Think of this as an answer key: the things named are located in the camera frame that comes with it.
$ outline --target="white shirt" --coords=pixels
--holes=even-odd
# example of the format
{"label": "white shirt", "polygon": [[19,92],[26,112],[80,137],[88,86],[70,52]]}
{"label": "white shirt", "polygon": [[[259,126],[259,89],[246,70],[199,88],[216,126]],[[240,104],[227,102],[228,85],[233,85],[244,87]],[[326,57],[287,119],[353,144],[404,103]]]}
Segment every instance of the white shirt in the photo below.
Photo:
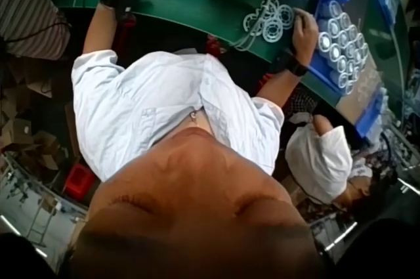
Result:
{"label": "white shirt", "polygon": [[353,159],[343,126],[321,137],[311,123],[299,127],[287,143],[285,158],[311,200],[330,204],[345,191]]}
{"label": "white shirt", "polygon": [[80,150],[102,181],[201,108],[218,141],[272,174],[283,112],[250,98],[217,59],[157,52],[126,70],[116,62],[113,51],[84,54],[72,72]]}

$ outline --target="wristwatch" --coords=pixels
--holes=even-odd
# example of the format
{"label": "wristwatch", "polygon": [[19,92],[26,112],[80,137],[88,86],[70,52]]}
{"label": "wristwatch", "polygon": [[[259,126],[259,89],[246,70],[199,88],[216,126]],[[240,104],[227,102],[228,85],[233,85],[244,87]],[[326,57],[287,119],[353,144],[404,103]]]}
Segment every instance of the wristwatch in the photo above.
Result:
{"label": "wristwatch", "polygon": [[285,68],[297,77],[302,77],[308,72],[308,67],[303,66],[293,55],[289,55]]}
{"label": "wristwatch", "polygon": [[123,20],[131,13],[136,0],[99,0],[101,5],[115,10],[117,21]]}

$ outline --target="green workbench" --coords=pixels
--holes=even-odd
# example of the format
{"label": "green workbench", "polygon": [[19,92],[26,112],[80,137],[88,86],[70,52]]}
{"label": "green workbench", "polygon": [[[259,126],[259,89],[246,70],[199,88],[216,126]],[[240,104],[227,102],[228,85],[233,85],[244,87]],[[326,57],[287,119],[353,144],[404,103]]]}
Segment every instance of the green workbench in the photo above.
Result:
{"label": "green workbench", "polygon": [[[60,8],[95,8],[98,3],[98,0],[52,1]],[[317,0],[280,0],[280,3],[314,12],[316,1]],[[378,42],[377,38],[374,38],[369,34],[370,28],[380,27],[383,31],[387,32],[389,32],[389,28],[387,28],[382,12],[378,9],[377,0],[375,3],[370,3],[369,0],[369,11],[364,22],[363,33],[367,38],[367,42],[376,46],[378,43],[383,42]],[[223,41],[233,43],[244,36],[245,32],[242,28],[242,20],[247,14],[253,12],[253,10],[243,5],[236,5],[229,0],[138,0],[138,6],[134,12],[183,24],[202,32],[210,33]],[[396,47],[394,44],[391,45],[392,46],[390,47],[387,45],[387,48],[393,48],[395,51]],[[291,31],[286,31],[282,39],[275,44],[267,43],[263,38],[258,37],[249,49],[249,52],[268,62],[272,62],[280,50],[288,49],[290,46]],[[382,58],[378,55],[376,48],[371,49],[373,49],[372,55],[377,62],[378,67],[383,68],[384,72],[392,72],[392,75],[390,75],[388,80],[391,83],[389,86],[393,89],[394,85],[392,85],[392,83],[395,81],[393,76],[395,72],[394,68],[391,68],[391,65],[389,66],[387,64],[389,60],[381,61]],[[395,52],[395,58],[397,58],[397,54],[400,55],[400,53]],[[324,83],[313,74],[307,74],[303,79],[303,84],[332,106],[336,106],[340,100],[338,94],[326,87]]]}

